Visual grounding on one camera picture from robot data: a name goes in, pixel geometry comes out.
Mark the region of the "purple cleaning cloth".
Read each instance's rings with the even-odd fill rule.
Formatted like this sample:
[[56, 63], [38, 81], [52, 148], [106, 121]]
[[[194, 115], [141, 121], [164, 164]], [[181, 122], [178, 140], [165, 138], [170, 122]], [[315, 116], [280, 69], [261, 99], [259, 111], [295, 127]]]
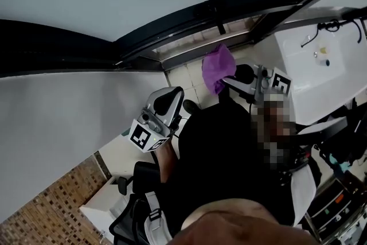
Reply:
[[202, 78], [213, 95], [218, 95], [224, 89], [222, 79], [234, 76], [235, 73], [235, 59], [225, 44], [216, 46], [202, 60]]

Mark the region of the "white low cabinet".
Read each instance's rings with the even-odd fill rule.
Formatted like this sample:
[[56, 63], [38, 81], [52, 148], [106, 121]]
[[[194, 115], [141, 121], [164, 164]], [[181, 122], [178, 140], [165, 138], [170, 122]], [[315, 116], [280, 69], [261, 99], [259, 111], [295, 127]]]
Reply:
[[114, 236], [110, 233], [109, 227], [124, 211], [127, 203], [128, 198], [119, 192], [116, 178], [111, 177], [79, 209], [100, 232], [101, 238], [113, 243]]

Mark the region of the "person's left forearm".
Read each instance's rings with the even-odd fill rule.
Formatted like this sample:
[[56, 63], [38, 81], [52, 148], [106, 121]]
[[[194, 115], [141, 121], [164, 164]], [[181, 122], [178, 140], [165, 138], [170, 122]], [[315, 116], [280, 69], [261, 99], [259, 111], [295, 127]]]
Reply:
[[166, 183], [176, 173], [178, 166], [178, 157], [171, 139], [163, 143], [154, 153], [158, 160], [161, 183]]

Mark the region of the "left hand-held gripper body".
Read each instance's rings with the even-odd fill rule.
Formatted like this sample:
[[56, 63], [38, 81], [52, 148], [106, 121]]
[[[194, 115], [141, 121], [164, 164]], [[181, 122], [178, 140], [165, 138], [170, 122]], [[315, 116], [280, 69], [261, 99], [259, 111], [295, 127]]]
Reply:
[[143, 153], [154, 151], [175, 134], [181, 119], [178, 114], [169, 123], [143, 108], [138, 119], [132, 122], [128, 140]]

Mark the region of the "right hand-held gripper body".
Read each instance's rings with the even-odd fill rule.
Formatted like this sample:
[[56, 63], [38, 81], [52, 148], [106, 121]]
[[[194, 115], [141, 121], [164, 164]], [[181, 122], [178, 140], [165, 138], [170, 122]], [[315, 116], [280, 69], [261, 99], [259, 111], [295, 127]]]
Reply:
[[250, 68], [253, 72], [253, 80], [244, 94], [248, 103], [260, 103], [268, 91], [289, 96], [292, 79], [286, 73], [277, 67], [267, 68], [256, 64], [250, 65]]

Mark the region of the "person's left black shoe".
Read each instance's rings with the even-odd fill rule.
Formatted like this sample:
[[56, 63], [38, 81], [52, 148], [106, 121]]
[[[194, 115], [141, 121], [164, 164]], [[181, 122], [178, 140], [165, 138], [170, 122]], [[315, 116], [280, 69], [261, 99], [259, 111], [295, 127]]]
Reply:
[[199, 108], [199, 106], [198, 106], [195, 102], [193, 102], [193, 101], [191, 101], [191, 100], [189, 100], [189, 99], [185, 99], [185, 100], [183, 101], [182, 106], [183, 106], [183, 109], [184, 109], [188, 114], [190, 114], [190, 115], [193, 115], [193, 114], [195, 114], [195, 113], [197, 113], [197, 112], [199, 112], [199, 111], [201, 110], [201, 109]]

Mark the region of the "person's right forearm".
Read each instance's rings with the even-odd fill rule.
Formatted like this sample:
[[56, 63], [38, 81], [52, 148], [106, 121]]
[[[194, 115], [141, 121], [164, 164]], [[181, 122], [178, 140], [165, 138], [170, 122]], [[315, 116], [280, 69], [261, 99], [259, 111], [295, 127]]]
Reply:
[[280, 92], [268, 92], [251, 112], [251, 128], [261, 143], [285, 142], [296, 133], [290, 100]]

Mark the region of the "black equipment case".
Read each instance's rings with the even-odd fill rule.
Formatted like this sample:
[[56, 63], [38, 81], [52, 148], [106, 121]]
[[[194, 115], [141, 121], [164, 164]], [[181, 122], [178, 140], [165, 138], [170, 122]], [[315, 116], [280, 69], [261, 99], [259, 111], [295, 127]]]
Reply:
[[320, 230], [327, 226], [351, 199], [345, 187], [338, 180], [334, 180], [313, 199], [307, 213], [316, 229]]

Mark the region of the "low clear window pane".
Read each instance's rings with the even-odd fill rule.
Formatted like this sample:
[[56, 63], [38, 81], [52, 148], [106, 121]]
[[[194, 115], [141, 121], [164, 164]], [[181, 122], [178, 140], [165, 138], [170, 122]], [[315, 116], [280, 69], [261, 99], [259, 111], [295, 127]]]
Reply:
[[223, 24], [225, 33], [220, 34], [218, 27], [205, 29], [198, 33], [182, 37], [168, 44], [153, 49], [151, 56], [158, 61], [164, 61], [193, 49], [214, 44], [226, 39], [247, 34], [261, 18], [261, 15], [247, 17]]

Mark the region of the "black swivel chair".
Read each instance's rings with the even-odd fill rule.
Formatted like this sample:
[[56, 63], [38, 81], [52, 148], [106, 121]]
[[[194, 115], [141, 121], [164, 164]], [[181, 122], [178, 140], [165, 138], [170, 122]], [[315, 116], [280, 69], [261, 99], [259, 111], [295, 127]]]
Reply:
[[113, 245], [150, 245], [145, 233], [151, 213], [146, 193], [160, 184], [158, 165], [139, 161], [130, 178], [118, 177], [115, 184], [122, 198], [112, 209], [116, 216], [109, 227]]

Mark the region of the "black window frame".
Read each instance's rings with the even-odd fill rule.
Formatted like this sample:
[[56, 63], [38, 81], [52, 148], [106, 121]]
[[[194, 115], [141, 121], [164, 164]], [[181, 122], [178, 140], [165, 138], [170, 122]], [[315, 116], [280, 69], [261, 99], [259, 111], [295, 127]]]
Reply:
[[[231, 48], [256, 43], [277, 30], [289, 28], [288, 18], [320, 0], [297, 1], [287, 10], [257, 14], [261, 18], [247, 34], [226, 39], [225, 42]], [[203, 55], [210, 48], [210, 44], [205, 45], [164, 61], [152, 58], [151, 50], [123, 63], [111, 48], [113, 42], [67, 29], [0, 19], [0, 77], [74, 70], [162, 71]]]

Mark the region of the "black window latch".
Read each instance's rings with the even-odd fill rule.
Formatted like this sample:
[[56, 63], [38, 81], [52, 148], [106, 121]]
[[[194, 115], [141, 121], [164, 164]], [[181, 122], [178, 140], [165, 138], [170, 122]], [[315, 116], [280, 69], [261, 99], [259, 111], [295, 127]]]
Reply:
[[220, 35], [224, 35], [224, 34], [226, 34], [226, 30], [224, 28], [221, 15], [218, 12], [217, 8], [214, 9], [214, 12], [215, 12], [215, 21], [216, 21], [216, 26], [218, 28], [218, 31], [219, 31]]

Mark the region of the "person's black shirt torso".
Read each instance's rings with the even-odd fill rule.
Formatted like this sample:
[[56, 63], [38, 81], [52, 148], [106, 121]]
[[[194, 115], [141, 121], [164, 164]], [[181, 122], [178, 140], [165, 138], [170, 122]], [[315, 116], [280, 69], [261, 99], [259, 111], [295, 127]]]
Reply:
[[280, 224], [294, 224], [290, 183], [280, 180], [287, 141], [264, 146], [255, 126], [249, 112], [231, 98], [189, 117], [179, 134], [179, 160], [157, 189], [172, 235], [197, 208], [228, 199], [255, 201]]

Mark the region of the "white sink basin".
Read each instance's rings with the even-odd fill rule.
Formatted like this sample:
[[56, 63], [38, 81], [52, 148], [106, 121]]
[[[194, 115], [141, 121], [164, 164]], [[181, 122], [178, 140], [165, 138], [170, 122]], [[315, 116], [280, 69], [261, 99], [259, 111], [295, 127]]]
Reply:
[[316, 122], [367, 89], [365, 19], [367, 7], [348, 12], [340, 20], [275, 33], [285, 73], [292, 79], [298, 124]]

